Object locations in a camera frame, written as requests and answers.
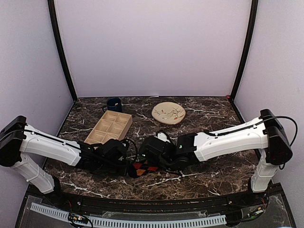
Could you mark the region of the black red yellow argyle sock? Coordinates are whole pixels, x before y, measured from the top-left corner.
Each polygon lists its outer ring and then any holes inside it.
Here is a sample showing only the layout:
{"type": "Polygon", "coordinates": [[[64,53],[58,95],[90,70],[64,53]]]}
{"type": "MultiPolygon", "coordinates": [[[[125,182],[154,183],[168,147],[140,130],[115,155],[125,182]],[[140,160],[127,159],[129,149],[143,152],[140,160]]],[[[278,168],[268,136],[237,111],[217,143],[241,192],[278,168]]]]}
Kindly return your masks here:
{"type": "Polygon", "coordinates": [[[127,168],[127,174],[131,178],[139,178],[152,172],[156,172],[159,168],[150,166],[147,161],[135,162],[127,168]]]}

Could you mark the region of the wooden compartment box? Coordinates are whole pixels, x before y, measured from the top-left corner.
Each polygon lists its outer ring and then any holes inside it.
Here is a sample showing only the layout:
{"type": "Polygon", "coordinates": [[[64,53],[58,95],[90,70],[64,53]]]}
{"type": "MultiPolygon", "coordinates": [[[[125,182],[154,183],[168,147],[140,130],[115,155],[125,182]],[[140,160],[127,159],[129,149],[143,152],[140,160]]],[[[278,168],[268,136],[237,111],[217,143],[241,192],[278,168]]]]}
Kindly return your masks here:
{"type": "Polygon", "coordinates": [[[122,140],[125,138],[133,117],[115,111],[106,111],[87,136],[85,143],[106,143],[110,139],[122,140]]]}

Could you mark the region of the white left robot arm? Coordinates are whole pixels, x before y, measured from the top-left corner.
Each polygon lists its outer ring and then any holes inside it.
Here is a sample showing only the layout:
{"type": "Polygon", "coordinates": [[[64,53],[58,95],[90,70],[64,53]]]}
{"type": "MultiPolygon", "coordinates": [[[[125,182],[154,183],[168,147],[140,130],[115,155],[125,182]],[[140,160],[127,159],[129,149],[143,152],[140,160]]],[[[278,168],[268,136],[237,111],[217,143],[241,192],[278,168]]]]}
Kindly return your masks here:
{"type": "Polygon", "coordinates": [[[91,171],[104,165],[123,169],[131,164],[126,159],[129,147],[126,141],[110,139],[105,144],[87,144],[64,140],[37,130],[26,120],[22,115],[17,116],[1,130],[0,164],[15,170],[41,193],[48,194],[48,199],[57,207],[67,203],[67,196],[61,192],[60,181],[42,170],[30,158],[30,154],[91,171]]]}

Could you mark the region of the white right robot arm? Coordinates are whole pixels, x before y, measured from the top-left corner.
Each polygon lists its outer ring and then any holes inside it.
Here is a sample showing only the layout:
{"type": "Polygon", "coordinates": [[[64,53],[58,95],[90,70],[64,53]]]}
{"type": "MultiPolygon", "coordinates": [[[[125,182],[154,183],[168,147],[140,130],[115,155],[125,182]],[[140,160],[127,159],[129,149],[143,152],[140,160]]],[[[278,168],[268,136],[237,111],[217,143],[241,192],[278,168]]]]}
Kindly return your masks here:
{"type": "Polygon", "coordinates": [[[266,191],[269,182],[280,166],[284,166],[293,156],[292,145],[284,127],[269,109],[260,111],[260,116],[249,122],[230,128],[198,133],[188,133],[172,143],[162,131],[146,138],[140,146],[139,154],[158,167],[171,171],[181,171],[198,162],[241,152],[261,150],[261,157],[254,175],[249,179],[249,191],[242,196],[247,206],[253,206],[266,191]]]}

